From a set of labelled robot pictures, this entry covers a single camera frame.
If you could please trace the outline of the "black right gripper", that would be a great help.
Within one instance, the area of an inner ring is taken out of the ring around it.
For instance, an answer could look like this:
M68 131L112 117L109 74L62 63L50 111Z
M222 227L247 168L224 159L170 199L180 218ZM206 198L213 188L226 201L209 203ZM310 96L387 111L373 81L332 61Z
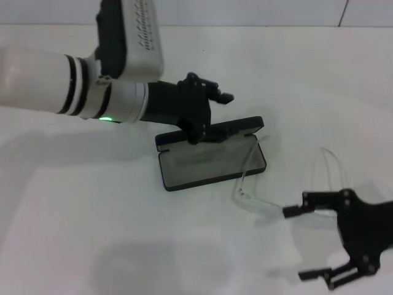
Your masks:
M323 279L329 291L372 276L381 267L381 254L392 248L392 202L368 203L352 189L302 193L302 204L285 206L284 217L294 218L316 210L335 210L341 242L349 262L337 268L304 270L301 281Z

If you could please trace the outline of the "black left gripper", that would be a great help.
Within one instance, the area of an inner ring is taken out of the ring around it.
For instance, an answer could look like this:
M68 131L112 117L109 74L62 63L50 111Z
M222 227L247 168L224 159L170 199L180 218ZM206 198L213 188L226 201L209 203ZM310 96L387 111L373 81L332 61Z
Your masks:
M142 121L179 127L190 144L223 143L233 136L230 128L210 128L209 101L229 104L230 93L221 92L217 82L188 73L177 84L158 81L148 84L147 106Z

